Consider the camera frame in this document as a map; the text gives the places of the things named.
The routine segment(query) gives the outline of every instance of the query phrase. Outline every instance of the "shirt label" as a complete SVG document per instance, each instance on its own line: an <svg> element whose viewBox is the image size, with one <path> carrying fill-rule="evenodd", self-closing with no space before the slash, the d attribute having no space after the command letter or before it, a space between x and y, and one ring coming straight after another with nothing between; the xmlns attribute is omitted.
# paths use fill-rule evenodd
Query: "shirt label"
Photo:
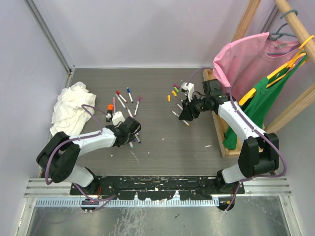
<svg viewBox="0 0 315 236"><path fill-rule="evenodd" d="M282 44L279 44L279 45L277 46L277 48L278 48L278 49L281 49L281 48L286 47L286 46L287 46L287 43L282 43Z"/></svg>

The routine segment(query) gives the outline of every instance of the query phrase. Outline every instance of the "wooden frame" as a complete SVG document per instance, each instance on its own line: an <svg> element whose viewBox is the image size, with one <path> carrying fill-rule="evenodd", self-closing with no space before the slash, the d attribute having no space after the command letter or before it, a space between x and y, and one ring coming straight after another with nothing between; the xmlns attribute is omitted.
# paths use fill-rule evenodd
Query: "wooden frame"
<svg viewBox="0 0 315 236"><path fill-rule="evenodd" d="M286 0L274 0L275 4L279 8L281 13L285 13L291 10L291 6ZM260 0L249 0L246 11L237 27L234 34L233 41L243 38L252 21L252 18L259 6ZM301 21L291 12L285 16L286 21L292 28L293 32L297 36L299 42L302 44L306 39L310 37ZM304 50L315 64L315 42L310 40L305 46ZM204 80L214 79L212 70L203 71ZM283 126L289 123L293 118L300 114L305 108L310 106L315 101L315 83L312 84L307 90L305 90L294 102L291 103L274 121L268 125L265 130L267 133L275 133L279 131ZM238 157L242 148L240 141L237 141L236 149L229 150L224 147L224 133L226 132L228 125L225 120L221 119L214 112L212 112L213 120L216 126L217 136L223 158Z"/></svg>

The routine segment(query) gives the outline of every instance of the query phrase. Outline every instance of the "clothes hanger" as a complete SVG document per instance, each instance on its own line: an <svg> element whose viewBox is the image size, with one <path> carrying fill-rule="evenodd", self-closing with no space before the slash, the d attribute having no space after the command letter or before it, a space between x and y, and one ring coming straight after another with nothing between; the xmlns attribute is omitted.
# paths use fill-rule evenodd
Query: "clothes hanger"
<svg viewBox="0 0 315 236"><path fill-rule="evenodd" d="M270 87L271 85L275 84L277 81L279 81L280 79L282 79L288 72L288 70L292 67L295 66L295 63L301 58L306 56L306 53L303 52L303 47L305 46L305 44L307 44L308 41L310 41L312 38L314 38L314 35L310 36L308 39L306 39L304 41L304 43L301 44L301 46L299 47L300 50L295 54L295 56L289 60L288 62L286 62L285 64L283 64L282 66L280 66L278 69L276 69L275 71L273 71L271 74L269 74L267 76L268 80L270 80L271 78L273 78L275 75L278 75L283 69L287 69L287 71L281 75L280 77L276 78L274 81L272 81L271 83L269 83L267 85L267 88ZM300 65L300 67L302 65L304 65L306 62L308 61L308 58ZM256 93L256 89L252 88L248 93L245 94L244 97L242 97L242 99L239 101L239 105L243 106L245 104L245 102L247 100L249 100L250 98L252 98Z"/></svg>
<svg viewBox="0 0 315 236"><path fill-rule="evenodd" d="M298 11L297 11L296 9L291 9L291 10L285 12L285 13L280 17L280 19L282 19L284 16L286 16L287 14L289 14L289 13L291 13L291 12L295 12L295 15L298 14ZM276 40L278 40L279 38L281 38L282 36L291 36L291 37L296 38L296 36L295 36L294 34L292 34L292 33L280 33L280 30L281 30L283 27L287 26L287 25L288 25L288 23L284 23L282 26L279 27L279 29L278 29L275 33L269 33L268 39L273 40L273 41L276 41Z"/></svg>

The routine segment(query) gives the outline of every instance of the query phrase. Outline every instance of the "blue marker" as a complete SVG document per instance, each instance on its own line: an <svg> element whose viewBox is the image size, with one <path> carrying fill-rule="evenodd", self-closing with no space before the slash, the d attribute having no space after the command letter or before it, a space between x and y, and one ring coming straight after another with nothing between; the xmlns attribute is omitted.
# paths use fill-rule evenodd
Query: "blue marker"
<svg viewBox="0 0 315 236"><path fill-rule="evenodd" d="M129 94L129 97L130 97L131 102L133 103L133 100L132 100L132 97L131 97L131 93L130 93L130 89L129 89L129 88L127 88L127 92L128 92L128 94Z"/></svg>

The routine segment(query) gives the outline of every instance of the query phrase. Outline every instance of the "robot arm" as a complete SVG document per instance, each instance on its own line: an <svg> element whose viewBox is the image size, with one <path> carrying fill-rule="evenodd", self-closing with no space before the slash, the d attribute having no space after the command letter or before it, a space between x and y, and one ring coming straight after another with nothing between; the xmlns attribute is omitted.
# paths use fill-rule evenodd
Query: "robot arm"
<svg viewBox="0 0 315 236"><path fill-rule="evenodd" d="M279 156L235 111L228 94L223 94L218 80L203 82L205 95L197 98L194 95L194 86L182 84L181 90L187 94L187 99L182 102L183 111L179 119L190 120L198 118L200 112L214 111L223 118L234 130L243 142L242 150L238 163L234 166L220 170L216 176L219 188L256 175L262 175L277 170L279 167ZM249 121L249 123L279 148L278 137L272 133L267 134L264 130L257 127L250 118L234 101L237 110Z"/></svg>
<svg viewBox="0 0 315 236"><path fill-rule="evenodd" d="M68 136L59 132L53 136L36 161L46 171L48 159L53 150L66 140L73 140L60 148L54 155L49 177L53 182L69 181L84 187L89 193L98 188L98 178L88 169L76 165L77 158L87 152L99 149L120 147L134 140L134 134L139 132L141 125L132 117L126 120L121 112L116 112L112 117L113 125L108 125L100 131L84 135Z"/></svg>

